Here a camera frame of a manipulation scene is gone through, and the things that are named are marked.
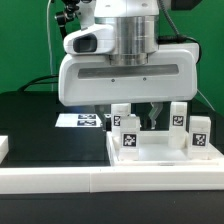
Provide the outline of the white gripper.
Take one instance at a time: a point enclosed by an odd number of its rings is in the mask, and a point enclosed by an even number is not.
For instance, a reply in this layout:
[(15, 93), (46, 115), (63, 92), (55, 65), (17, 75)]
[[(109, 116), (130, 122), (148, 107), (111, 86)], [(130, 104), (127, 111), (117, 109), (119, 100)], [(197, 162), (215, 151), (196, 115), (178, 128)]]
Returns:
[(113, 66), (106, 55), (66, 55), (59, 70), (59, 100), (66, 106), (96, 105), (105, 131), (111, 130), (111, 109), (116, 103), (152, 102), (151, 129), (166, 101), (192, 99), (197, 92), (198, 45), (162, 45), (148, 63)]

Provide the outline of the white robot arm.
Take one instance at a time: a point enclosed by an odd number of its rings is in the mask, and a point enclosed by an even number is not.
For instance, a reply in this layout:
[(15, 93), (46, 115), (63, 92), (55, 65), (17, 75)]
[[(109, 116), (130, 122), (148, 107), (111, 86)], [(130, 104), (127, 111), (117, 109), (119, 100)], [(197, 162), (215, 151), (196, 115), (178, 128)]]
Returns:
[(197, 92), (200, 44), (158, 34), (160, 12), (175, 0), (96, 0), (82, 6), (81, 26), (64, 38), (59, 100), (66, 106), (149, 102), (151, 125), (163, 104)]

